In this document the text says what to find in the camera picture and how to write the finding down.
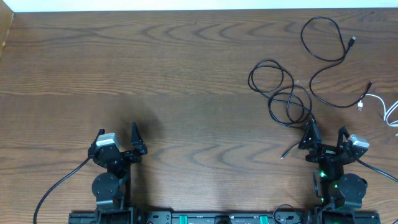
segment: wooden panel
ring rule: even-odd
[[[327,63],[305,51],[300,30],[309,18],[328,16],[339,23],[345,43],[351,35],[357,41],[342,65],[317,77],[315,91],[345,104],[371,80],[371,93],[391,105],[398,92],[397,12],[18,14],[0,63],[0,220],[31,223],[40,198],[85,159],[98,129],[117,133],[127,149],[132,121],[149,147],[132,168],[133,201],[143,207],[310,208],[318,202],[316,165],[305,162],[305,151],[279,159],[303,132],[271,120],[266,100],[247,86],[248,73],[273,58],[308,89],[309,78]],[[317,54],[341,53],[329,23],[314,23],[305,38]],[[264,88],[280,79],[267,70],[257,77]],[[361,112],[313,102],[326,143],[335,144],[345,125],[370,142],[363,161],[398,174],[397,130],[382,121],[377,99],[365,99]],[[275,113],[283,116],[284,107],[276,105]],[[345,171],[368,181],[364,209],[377,210],[383,223],[396,220],[396,183],[358,163]],[[95,209],[91,183],[102,172],[89,162],[60,185],[43,204],[39,223],[66,223],[73,210]]]
[[[0,0],[0,58],[2,49],[6,45],[6,37],[8,35],[12,18],[14,17],[14,13],[8,6]]]

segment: wooden table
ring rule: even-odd
[[[300,41],[302,26],[318,15],[339,24],[345,44],[352,35],[357,41],[343,64],[317,77],[314,90],[343,105],[373,81],[370,93],[391,105],[398,92],[397,9],[17,14],[0,61],[0,222],[31,223],[43,194],[86,158],[99,128],[129,149],[132,121],[149,148],[132,167],[133,201],[143,207],[319,203],[317,165],[305,162],[307,151],[279,159],[303,131],[271,120],[265,98],[247,85],[253,66],[273,58],[308,89],[310,77],[329,65]],[[305,38],[316,54],[341,55],[330,23],[314,22]],[[271,89],[280,74],[263,70],[256,78]],[[345,125],[370,142],[363,161],[398,175],[398,129],[382,120],[377,99],[366,98],[363,111],[313,102],[325,143],[335,144]],[[275,105],[275,113],[283,119],[284,106]],[[102,172],[89,162],[57,187],[39,223],[66,223],[71,211],[94,210],[91,183]],[[383,223],[398,218],[395,182],[358,163],[345,172],[369,183],[363,209],[377,210]]]

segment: cable plug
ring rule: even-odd
[[[348,46],[352,47],[355,43],[356,37],[352,36],[352,38],[348,42]]]
[[[363,103],[362,103],[362,100],[360,100],[360,101],[358,102],[358,110],[359,110],[359,111],[362,111],[362,107],[363,107]]]

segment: white wall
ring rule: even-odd
[[[398,7],[398,0],[3,0],[14,12]]]

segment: white usb cable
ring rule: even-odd
[[[376,97],[377,99],[379,99],[381,101],[381,103],[383,104],[383,109],[384,109],[383,120],[390,127],[398,127],[398,124],[396,124],[396,123],[398,123],[398,120],[393,121],[391,123],[388,122],[388,117],[390,117],[392,112],[398,107],[398,100],[386,111],[386,104],[384,104],[384,100],[382,98],[380,98],[379,96],[373,95],[373,94],[366,94],[365,96],[373,96],[373,97]],[[362,100],[361,100],[358,103],[358,110],[362,110],[362,107],[363,107],[363,103],[362,103]]]

